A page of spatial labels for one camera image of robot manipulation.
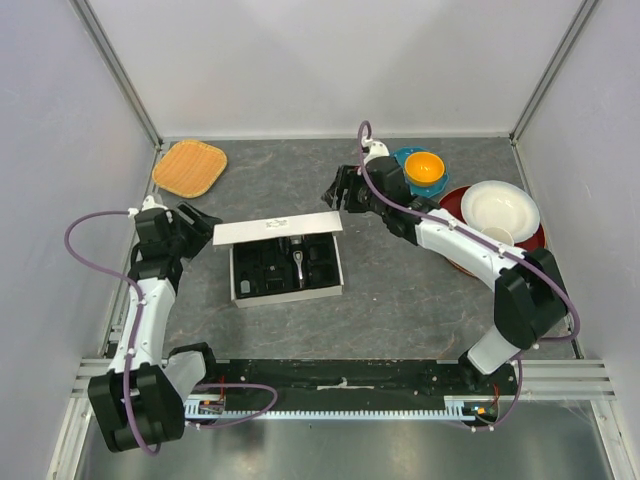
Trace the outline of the black clipper guard comb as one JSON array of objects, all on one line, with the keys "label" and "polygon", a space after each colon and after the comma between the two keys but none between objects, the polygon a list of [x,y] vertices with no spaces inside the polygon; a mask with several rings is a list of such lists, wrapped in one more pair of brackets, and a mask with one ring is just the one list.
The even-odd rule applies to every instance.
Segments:
[{"label": "black clipper guard comb", "polygon": [[316,244],[309,247],[311,262],[325,262],[331,259],[331,248],[327,245]]},{"label": "black clipper guard comb", "polygon": [[312,266],[309,279],[313,285],[332,284],[334,282],[334,270],[330,265]]}]

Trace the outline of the white clipper kit box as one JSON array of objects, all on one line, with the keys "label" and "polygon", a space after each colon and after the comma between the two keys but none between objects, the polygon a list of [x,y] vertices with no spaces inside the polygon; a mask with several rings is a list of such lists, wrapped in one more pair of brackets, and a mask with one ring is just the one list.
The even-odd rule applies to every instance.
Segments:
[{"label": "white clipper kit box", "polygon": [[[275,217],[215,227],[212,243],[229,249],[230,296],[238,308],[281,304],[302,300],[339,296],[344,291],[344,275],[337,242],[343,231],[338,212],[319,212]],[[301,236],[305,247],[306,286],[299,288],[296,270],[290,253],[290,238]],[[309,247],[323,244],[331,248],[331,259],[311,262]],[[312,266],[330,265],[334,270],[332,284],[313,285],[309,279]],[[285,281],[281,291],[268,292],[267,272],[279,271]],[[240,282],[251,283],[251,293],[242,295]]]}]

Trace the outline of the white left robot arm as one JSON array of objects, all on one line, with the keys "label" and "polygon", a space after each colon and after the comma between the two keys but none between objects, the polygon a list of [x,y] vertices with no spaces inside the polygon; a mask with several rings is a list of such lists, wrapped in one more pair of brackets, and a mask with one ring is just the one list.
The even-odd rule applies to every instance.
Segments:
[{"label": "white left robot arm", "polygon": [[129,309],[107,371],[90,379],[88,397],[106,446],[112,452],[140,448],[154,455],[178,440],[193,390],[208,393],[219,382],[214,354],[205,342],[162,355],[183,263],[212,240],[221,219],[186,202],[169,208],[152,195],[128,215],[137,243],[126,276]]}]

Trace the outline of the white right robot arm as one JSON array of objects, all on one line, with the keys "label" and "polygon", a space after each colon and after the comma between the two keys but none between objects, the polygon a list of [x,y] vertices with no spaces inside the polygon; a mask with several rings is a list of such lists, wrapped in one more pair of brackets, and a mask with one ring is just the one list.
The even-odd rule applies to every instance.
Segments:
[{"label": "white right robot arm", "polygon": [[322,196],[329,207],[374,213],[395,236],[464,268],[494,294],[493,325],[461,357],[458,381],[483,392],[494,372],[522,351],[551,341],[565,317],[579,319],[553,254],[501,244],[460,222],[438,202],[415,195],[391,156],[342,165]]}]

